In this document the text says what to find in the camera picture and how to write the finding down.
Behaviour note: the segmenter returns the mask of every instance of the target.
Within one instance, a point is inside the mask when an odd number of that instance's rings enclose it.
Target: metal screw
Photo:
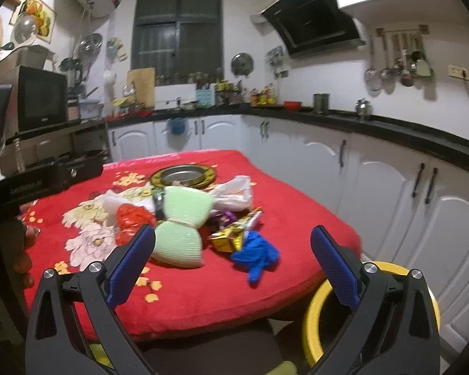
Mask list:
[[[420,272],[418,269],[414,269],[413,271],[411,271],[411,275],[412,275],[415,279],[420,279],[420,278],[422,278],[422,272]]]
[[[365,271],[367,271],[368,273],[375,273],[377,272],[377,266],[374,265],[373,263],[366,263]]]
[[[101,264],[100,262],[93,262],[88,266],[88,270],[90,272],[99,272],[102,267],[103,264]]]
[[[50,277],[53,277],[55,274],[55,270],[53,269],[47,269],[44,273],[43,273],[43,277],[46,278],[46,279],[49,279]]]

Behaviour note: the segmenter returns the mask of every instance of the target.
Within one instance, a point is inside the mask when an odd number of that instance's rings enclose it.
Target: green bow-shaped object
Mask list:
[[[201,190],[183,186],[166,187],[166,221],[156,228],[153,258],[176,267],[201,267],[202,241],[198,228],[207,221],[213,204],[214,197]]]

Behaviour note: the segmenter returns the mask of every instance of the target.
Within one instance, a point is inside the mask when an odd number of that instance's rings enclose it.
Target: window pane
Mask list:
[[[136,25],[151,22],[172,22],[176,19],[177,0],[138,0]]]
[[[132,69],[154,67],[157,76],[173,76],[175,24],[136,27],[132,51]]]
[[[215,75],[222,67],[220,29],[217,24],[182,24],[180,27],[178,73]]]
[[[219,0],[180,0],[180,16],[183,19],[219,18]]]

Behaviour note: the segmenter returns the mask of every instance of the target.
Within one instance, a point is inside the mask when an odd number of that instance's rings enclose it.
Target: gold-rimmed plate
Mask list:
[[[150,182],[157,188],[171,186],[178,181],[183,186],[201,189],[213,183],[216,177],[214,168],[210,166],[187,164],[160,169],[151,176]]]

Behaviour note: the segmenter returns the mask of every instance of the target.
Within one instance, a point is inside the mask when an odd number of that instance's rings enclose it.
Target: yellow bucket rim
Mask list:
[[[408,275],[409,270],[389,262],[373,262],[381,270],[395,273],[397,275]],[[311,303],[308,307],[308,311],[304,317],[303,324],[303,344],[304,344],[304,354],[305,359],[308,361],[309,365],[314,366],[318,360],[323,355],[323,349],[321,348],[320,336],[318,334],[318,320],[321,314],[321,309],[325,304],[325,300],[328,295],[331,293],[332,287],[328,280],[325,280],[321,286],[316,291]],[[431,295],[431,301],[433,302],[434,313],[436,315],[436,323],[438,324],[438,331],[440,330],[441,317],[440,317],[440,307],[438,302],[434,297],[433,292],[429,289],[429,294]]]

